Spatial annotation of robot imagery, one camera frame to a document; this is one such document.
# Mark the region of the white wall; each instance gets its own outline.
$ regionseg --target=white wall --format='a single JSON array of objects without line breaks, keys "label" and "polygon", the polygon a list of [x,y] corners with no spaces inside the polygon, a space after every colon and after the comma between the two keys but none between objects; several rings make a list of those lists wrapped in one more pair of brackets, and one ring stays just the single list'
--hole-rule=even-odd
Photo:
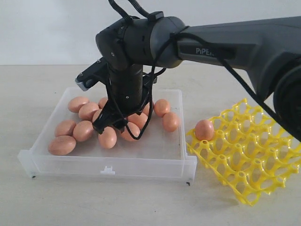
[{"label": "white wall", "polygon": [[[127,0],[116,0],[134,14]],[[301,0],[139,0],[187,25],[299,16]],[[119,19],[107,0],[0,0],[0,65],[91,64],[95,35]]]}]

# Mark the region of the plastic egg tray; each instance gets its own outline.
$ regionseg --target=plastic egg tray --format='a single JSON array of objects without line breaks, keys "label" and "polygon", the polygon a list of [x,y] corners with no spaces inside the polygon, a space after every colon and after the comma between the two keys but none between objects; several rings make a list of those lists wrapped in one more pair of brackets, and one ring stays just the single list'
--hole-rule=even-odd
[{"label": "plastic egg tray", "polygon": [[188,150],[243,204],[253,206],[262,193],[270,195],[277,187],[285,187],[290,175],[299,172],[300,143],[260,106],[251,107],[243,99],[209,120],[214,124],[214,139],[199,141],[191,129]]}]

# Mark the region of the white tabletop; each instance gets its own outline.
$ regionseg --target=white tabletop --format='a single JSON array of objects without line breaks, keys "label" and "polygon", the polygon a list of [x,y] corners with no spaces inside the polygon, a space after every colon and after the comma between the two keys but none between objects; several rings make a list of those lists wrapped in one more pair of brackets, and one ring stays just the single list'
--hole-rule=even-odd
[{"label": "white tabletop", "polygon": [[[75,77],[86,67],[0,66],[1,226],[301,224],[298,174],[288,179],[286,188],[263,194],[253,207],[239,203],[232,190],[200,163],[192,186],[28,178],[17,154],[31,148],[64,90],[76,86]],[[245,97],[254,104],[232,75],[217,66],[192,64],[167,70],[155,85],[162,88],[182,90],[186,131]]]}]

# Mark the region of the egg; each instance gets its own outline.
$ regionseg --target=egg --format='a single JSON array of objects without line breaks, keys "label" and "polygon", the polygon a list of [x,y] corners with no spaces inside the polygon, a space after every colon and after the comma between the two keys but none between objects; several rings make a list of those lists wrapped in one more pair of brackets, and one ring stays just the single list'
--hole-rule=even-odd
[{"label": "egg", "polygon": [[162,125],[167,132],[174,132],[177,130],[180,124],[178,115],[174,112],[168,112],[163,116]]},{"label": "egg", "polygon": [[112,127],[104,128],[102,134],[98,134],[98,142],[102,148],[111,149],[116,145],[117,134]]},{"label": "egg", "polygon": [[75,126],[76,122],[73,120],[64,120],[60,122],[55,128],[55,137],[64,135],[72,136]]},{"label": "egg", "polygon": [[73,137],[80,142],[86,141],[90,139],[93,135],[93,125],[90,121],[81,121],[79,122],[74,130],[73,130]]},{"label": "egg", "polygon": [[82,120],[91,121],[94,113],[99,110],[99,106],[95,102],[89,102],[83,105],[79,110],[79,118]]},{"label": "egg", "polygon": [[100,108],[104,108],[105,104],[107,103],[108,98],[107,97],[103,97],[99,100],[98,105]]},{"label": "egg", "polygon": [[147,121],[147,115],[144,113],[141,113],[141,115],[132,114],[128,116],[127,120],[134,123],[139,129],[142,129]]},{"label": "egg", "polygon": [[199,121],[195,128],[194,134],[198,140],[212,140],[214,137],[214,126],[209,120]]},{"label": "egg", "polygon": [[[128,122],[127,125],[129,127],[130,131],[132,132],[132,134],[134,135],[134,137],[138,137],[140,134],[139,127],[132,122]],[[121,137],[127,141],[131,141],[131,142],[137,141],[131,137],[131,135],[129,134],[126,127],[124,128],[124,132],[121,133]]]},{"label": "egg", "polygon": [[101,112],[102,112],[102,109],[99,109],[94,113],[92,122],[94,122],[98,118],[98,116],[100,115]]},{"label": "egg", "polygon": [[[152,110],[154,111],[154,106],[155,106],[155,104],[154,104],[154,102],[152,102]],[[144,107],[144,109],[143,109],[143,111],[142,111],[144,114],[146,114],[147,116],[149,115],[149,113],[150,113],[150,103],[148,103],[145,107]]]},{"label": "egg", "polygon": [[67,155],[74,150],[76,140],[71,136],[60,136],[53,139],[48,145],[49,153],[53,155]]},{"label": "egg", "polygon": [[73,113],[78,113],[80,108],[89,102],[87,97],[75,97],[68,103],[68,109]]},{"label": "egg", "polygon": [[155,103],[155,113],[159,117],[163,117],[164,114],[170,112],[170,103],[165,99],[160,99]]}]

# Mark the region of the transparent plastic container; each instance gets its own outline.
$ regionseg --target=transparent plastic container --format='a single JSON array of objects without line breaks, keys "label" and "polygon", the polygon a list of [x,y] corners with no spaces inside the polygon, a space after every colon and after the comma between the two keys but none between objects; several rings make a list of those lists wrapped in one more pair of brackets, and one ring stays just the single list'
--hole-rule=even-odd
[{"label": "transparent plastic container", "polygon": [[181,124],[175,132],[165,132],[162,119],[153,113],[143,136],[136,142],[118,137],[116,145],[105,150],[100,147],[95,132],[88,141],[77,143],[70,154],[52,155],[48,152],[48,144],[54,138],[56,125],[66,119],[80,121],[78,114],[67,109],[68,102],[77,96],[98,102],[106,96],[106,90],[94,88],[83,92],[79,88],[67,88],[32,148],[21,150],[18,155],[28,176],[159,179],[192,184],[197,157],[188,155],[186,151],[180,90],[153,91],[154,102],[160,98],[167,99],[171,111],[180,117]]}]

